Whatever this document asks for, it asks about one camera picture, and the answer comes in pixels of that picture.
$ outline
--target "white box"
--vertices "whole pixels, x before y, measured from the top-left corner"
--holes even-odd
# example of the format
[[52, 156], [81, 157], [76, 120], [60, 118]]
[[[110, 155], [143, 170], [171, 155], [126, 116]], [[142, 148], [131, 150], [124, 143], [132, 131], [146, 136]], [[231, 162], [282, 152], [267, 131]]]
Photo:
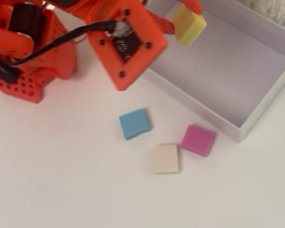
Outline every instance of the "white box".
[[[144, 73], [163, 91], [241, 141], [285, 84], [285, 29], [233, 0], [202, 0], [206, 29], [167, 49]], [[175, 0], [149, 9], [170, 18]]]

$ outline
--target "orange bracket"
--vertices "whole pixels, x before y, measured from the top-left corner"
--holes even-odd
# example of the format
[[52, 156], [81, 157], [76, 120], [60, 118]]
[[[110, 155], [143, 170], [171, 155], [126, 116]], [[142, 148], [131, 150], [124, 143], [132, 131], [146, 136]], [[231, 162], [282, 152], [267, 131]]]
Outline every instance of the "orange bracket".
[[104, 32], [88, 34], [90, 44], [106, 68], [118, 90], [125, 90], [168, 45], [149, 12], [138, 0], [108, 0], [96, 5], [86, 23], [98, 20], [125, 19], [142, 42], [127, 62], [118, 55], [112, 41]]

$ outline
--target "hole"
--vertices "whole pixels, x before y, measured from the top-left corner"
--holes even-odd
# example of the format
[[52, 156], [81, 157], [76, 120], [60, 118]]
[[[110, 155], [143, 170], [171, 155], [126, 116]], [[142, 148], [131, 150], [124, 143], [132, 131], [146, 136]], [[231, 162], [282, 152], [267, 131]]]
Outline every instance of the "hole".
[[6, 29], [7, 21], [5, 18], [0, 18], [0, 29]]

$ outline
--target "screw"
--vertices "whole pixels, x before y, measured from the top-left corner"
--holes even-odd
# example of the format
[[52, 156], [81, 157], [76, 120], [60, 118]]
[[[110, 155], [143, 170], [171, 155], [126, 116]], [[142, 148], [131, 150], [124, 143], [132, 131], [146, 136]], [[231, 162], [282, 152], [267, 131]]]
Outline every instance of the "screw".
[[119, 71], [118, 76], [119, 77], [124, 77], [124, 71]]
[[130, 10], [129, 9], [125, 9], [123, 11], [123, 14], [126, 15], [126, 16], [130, 15]]
[[105, 42], [104, 42], [104, 41], [105, 41], [104, 39], [99, 40], [99, 44], [100, 44], [100, 45], [105, 45]]
[[150, 49], [152, 47], [152, 43], [151, 42], [147, 42], [146, 43], [146, 48]]

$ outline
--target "screw hole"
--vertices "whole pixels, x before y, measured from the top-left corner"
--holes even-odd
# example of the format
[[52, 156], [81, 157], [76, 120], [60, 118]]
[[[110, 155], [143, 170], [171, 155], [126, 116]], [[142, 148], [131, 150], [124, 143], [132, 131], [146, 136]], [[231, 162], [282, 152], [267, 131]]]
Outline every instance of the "screw hole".
[[152, 48], [152, 43], [151, 42], [147, 42], [146, 43], [146, 48], [148, 48], [148, 49]]
[[100, 45], [105, 45], [105, 42], [104, 42], [104, 41], [105, 41], [104, 39], [99, 40], [99, 44], [100, 44]]
[[6, 29], [7, 21], [5, 18], [0, 18], [0, 29]]
[[119, 77], [124, 77], [124, 75], [125, 75], [124, 71], [120, 71], [120, 72], [118, 73], [118, 76], [119, 76]]
[[126, 15], [126, 16], [130, 15], [130, 10], [129, 9], [125, 9], [123, 11], [123, 14]]

